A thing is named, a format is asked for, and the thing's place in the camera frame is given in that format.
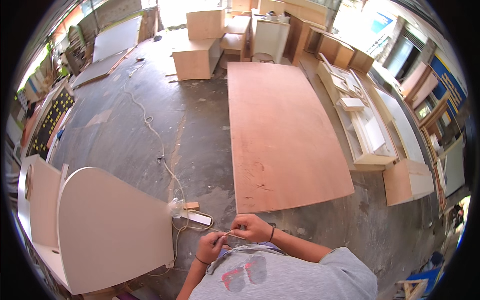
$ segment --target wooden stool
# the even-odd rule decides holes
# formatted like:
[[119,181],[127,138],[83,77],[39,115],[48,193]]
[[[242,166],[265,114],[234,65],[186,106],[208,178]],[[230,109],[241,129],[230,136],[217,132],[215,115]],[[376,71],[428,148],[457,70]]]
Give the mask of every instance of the wooden stool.
[[275,63],[275,61],[273,60],[273,56],[271,56],[270,54],[268,53],[263,53],[263,52],[257,52],[255,53],[252,58],[255,58],[257,60],[259,60],[260,62],[268,62],[268,61],[272,61],[273,63]]

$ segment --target blue sign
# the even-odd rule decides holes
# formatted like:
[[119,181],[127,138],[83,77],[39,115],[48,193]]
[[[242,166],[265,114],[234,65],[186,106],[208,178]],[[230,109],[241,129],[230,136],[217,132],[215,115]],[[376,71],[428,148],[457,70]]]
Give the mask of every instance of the blue sign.
[[434,56],[430,63],[432,69],[437,72],[438,76],[442,80],[443,84],[438,84],[433,89],[433,94],[437,99],[441,99],[446,90],[450,92],[450,97],[447,100],[447,104],[450,109],[447,109],[448,117],[451,120],[454,115],[458,113],[458,110],[462,107],[463,103],[467,99],[467,96],[463,92],[462,88],[458,84],[458,81],[453,77],[452,73],[444,65],[444,63]]
[[372,23],[372,27],[370,28],[376,34],[382,31],[387,25],[393,22],[392,19],[382,15],[381,13],[377,12],[376,18]]

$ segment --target black panel with yellow squares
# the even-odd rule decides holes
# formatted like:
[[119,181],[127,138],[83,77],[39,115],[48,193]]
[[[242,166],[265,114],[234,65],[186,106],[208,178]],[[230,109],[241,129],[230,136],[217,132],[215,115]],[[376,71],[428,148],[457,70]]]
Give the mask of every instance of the black panel with yellow squares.
[[40,154],[40,157],[47,159],[47,154],[49,148],[47,147],[48,140],[52,135],[53,129],[57,122],[59,122],[62,113],[67,113],[67,111],[72,107],[75,102],[73,96],[69,95],[67,90],[64,88],[58,97],[52,100],[52,106],[47,112],[45,119],[41,121],[40,129],[37,134],[33,137],[32,148],[30,149],[29,155]]

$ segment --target wrist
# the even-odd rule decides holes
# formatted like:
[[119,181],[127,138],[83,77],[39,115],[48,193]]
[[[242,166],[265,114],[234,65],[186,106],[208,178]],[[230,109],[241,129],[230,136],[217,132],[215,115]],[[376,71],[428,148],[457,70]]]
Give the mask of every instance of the wrist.
[[190,269],[195,268],[198,270],[206,270],[208,267],[208,264],[205,264],[204,262],[201,262],[197,257],[193,259],[192,265]]
[[286,233],[279,230],[278,228],[274,228],[272,240],[270,242],[273,243],[274,245],[276,245],[278,243],[278,240],[282,236],[282,234],[286,234]]

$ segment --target poster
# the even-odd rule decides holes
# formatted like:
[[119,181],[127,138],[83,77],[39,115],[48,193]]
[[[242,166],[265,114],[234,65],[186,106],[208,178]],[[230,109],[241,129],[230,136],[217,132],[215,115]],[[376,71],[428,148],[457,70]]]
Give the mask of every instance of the poster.
[[[463,103],[467,99],[467,96],[463,92],[462,88],[458,84],[455,77],[451,74],[445,64],[435,55],[430,63],[432,69],[437,72],[438,76],[442,79],[445,86],[450,91],[450,98],[447,100],[447,104],[450,109],[447,109],[448,120],[450,121],[453,116],[458,113],[458,110],[462,107]],[[437,99],[441,99],[447,88],[443,84],[438,84],[433,89],[433,94]]]

